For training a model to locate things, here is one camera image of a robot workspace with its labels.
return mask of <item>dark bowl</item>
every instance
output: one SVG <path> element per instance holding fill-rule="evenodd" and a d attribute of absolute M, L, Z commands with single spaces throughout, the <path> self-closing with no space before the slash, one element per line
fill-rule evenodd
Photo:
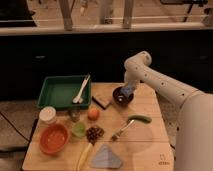
<path fill-rule="evenodd" d="M 126 97 L 123 93 L 121 93 L 122 87 L 117 87 L 113 91 L 114 101 L 120 106 L 127 106 L 134 98 L 134 94 L 131 94 L 129 97 Z"/>

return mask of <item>green plastic tray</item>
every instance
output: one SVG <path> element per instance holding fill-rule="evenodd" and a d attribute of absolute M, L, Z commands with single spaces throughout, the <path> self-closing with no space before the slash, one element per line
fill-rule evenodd
<path fill-rule="evenodd" d="M 72 99 L 78 94 L 86 75 L 46 77 L 39 95 L 37 107 L 55 107 L 56 110 L 66 110 L 72 107 L 87 109 L 91 103 L 91 79 L 82 93 L 81 104 L 73 104 Z"/>

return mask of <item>red bowl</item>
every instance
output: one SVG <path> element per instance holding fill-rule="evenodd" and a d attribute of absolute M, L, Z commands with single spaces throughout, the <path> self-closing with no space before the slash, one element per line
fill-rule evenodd
<path fill-rule="evenodd" d="M 52 155 L 61 151 L 69 140 L 69 132 L 62 124 L 53 124 L 41 134 L 40 149 L 43 153 Z"/>

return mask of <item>lid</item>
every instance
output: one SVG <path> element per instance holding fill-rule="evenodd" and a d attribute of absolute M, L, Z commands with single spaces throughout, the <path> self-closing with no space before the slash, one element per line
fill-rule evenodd
<path fill-rule="evenodd" d="M 39 114 L 41 121 L 51 124 L 56 121 L 56 110 L 52 106 L 44 107 Z"/>

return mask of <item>black cable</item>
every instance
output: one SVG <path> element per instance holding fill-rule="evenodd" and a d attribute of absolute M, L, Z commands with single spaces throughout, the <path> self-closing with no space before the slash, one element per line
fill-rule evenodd
<path fill-rule="evenodd" d="M 10 124 L 10 126 L 13 127 L 13 129 L 20 135 L 22 136 L 28 143 L 30 142 L 29 139 L 27 139 L 10 121 L 7 119 L 7 117 L 0 111 L 1 116 Z"/>

